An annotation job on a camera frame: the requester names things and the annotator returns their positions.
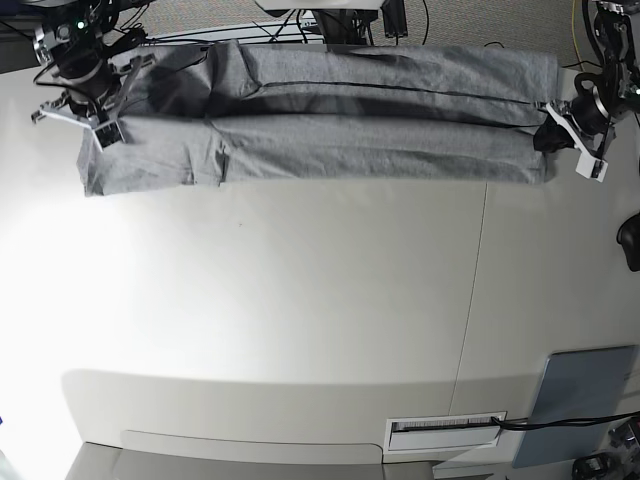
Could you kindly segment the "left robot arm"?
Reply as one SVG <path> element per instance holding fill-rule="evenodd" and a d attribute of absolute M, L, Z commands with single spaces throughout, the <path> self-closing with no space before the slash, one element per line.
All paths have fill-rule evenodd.
<path fill-rule="evenodd" d="M 580 6 L 599 71 L 582 71 L 574 77 L 572 100 L 545 105 L 547 118 L 534 135 L 534 149 L 543 153 L 576 149 L 576 172 L 601 182 L 616 123 L 639 113 L 639 3 L 582 1 Z"/>

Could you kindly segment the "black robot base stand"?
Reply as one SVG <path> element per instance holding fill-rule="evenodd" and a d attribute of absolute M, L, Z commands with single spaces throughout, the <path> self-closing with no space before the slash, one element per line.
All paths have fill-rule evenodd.
<path fill-rule="evenodd" d="M 327 45 L 371 45 L 371 27 L 356 10 L 312 10 L 320 35 Z"/>

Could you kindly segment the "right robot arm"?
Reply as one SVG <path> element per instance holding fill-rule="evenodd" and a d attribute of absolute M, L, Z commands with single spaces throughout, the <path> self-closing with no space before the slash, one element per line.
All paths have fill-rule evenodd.
<path fill-rule="evenodd" d="M 61 95 L 40 105 L 31 119 L 66 121 L 88 130 L 100 150 L 124 140 L 119 115 L 140 71 L 155 56 L 136 56 L 117 67 L 111 59 L 141 46 L 145 30 L 129 25 L 111 44 L 104 35 L 114 31 L 120 14 L 142 13 L 148 1 L 23 1 L 42 20 L 34 30 L 33 49 L 42 70 L 33 83 L 59 88 Z"/>

